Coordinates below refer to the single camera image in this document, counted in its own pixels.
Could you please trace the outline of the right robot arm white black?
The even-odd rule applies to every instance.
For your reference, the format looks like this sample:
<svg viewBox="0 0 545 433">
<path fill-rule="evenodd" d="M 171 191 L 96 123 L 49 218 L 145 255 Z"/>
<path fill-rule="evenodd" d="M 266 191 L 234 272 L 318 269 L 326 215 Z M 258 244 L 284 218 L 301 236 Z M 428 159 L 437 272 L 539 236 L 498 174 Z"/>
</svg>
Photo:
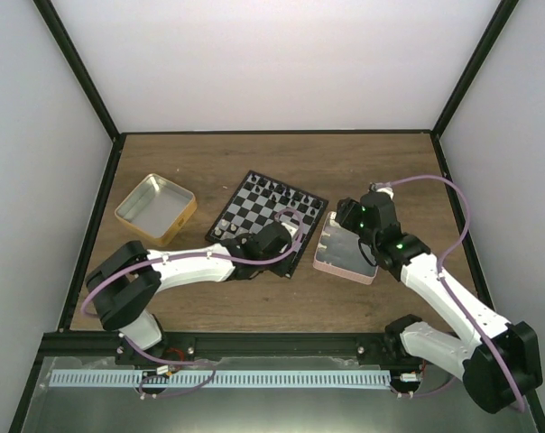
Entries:
<svg viewBox="0 0 545 433">
<path fill-rule="evenodd" d="M 520 405 L 543 383 L 535 331 L 488 308 L 453 278 L 417 236 L 402 231 L 392 195 L 371 190 L 337 204 L 336 223 L 370 247 L 377 265 L 424 299 L 451 327 L 440 332 L 408 315 L 394 321 L 384 341 L 387 357 L 403 364 L 422 358 L 460 380 L 469 397 L 495 414 Z"/>
</svg>

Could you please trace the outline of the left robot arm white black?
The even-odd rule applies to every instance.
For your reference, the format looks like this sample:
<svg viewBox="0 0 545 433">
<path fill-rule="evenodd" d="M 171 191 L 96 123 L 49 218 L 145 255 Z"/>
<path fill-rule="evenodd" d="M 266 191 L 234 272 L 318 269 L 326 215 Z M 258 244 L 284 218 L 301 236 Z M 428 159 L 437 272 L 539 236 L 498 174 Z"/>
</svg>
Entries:
<svg viewBox="0 0 545 433">
<path fill-rule="evenodd" d="M 147 250 L 130 241 L 86 278 L 88 296 L 81 311 L 95 311 L 106 331 L 118 331 L 136 344 L 148 364 L 168 354 L 158 320 L 147 311 L 152 298 L 168 289 L 199 282 L 251 280 L 289 258 L 302 238 L 301 230 L 273 221 L 254 235 L 243 234 L 211 246 L 178 252 Z"/>
</svg>

